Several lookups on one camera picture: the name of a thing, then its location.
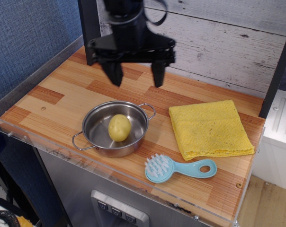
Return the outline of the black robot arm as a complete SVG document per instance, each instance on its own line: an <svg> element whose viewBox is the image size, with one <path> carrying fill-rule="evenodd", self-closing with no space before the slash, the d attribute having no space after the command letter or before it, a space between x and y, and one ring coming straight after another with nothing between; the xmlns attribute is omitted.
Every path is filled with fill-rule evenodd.
<svg viewBox="0 0 286 227"><path fill-rule="evenodd" d="M161 87L165 68L175 62L175 40L149 30L142 0L106 0L104 4L112 33L88 42L93 62L116 86L123 78L121 63L150 63L154 85Z"/></svg>

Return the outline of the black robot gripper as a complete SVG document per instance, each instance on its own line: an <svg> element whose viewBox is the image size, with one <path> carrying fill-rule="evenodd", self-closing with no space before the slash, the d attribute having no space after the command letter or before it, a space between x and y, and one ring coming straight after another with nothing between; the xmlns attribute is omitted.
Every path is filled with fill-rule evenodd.
<svg viewBox="0 0 286 227"><path fill-rule="evenodd" d="M112 33L92 39L88 47L113 85L120 86L122 62L152 63L155 87L163 85L165 68L175 62L175 40L149 30L143 7L106 7Z"/></svg>

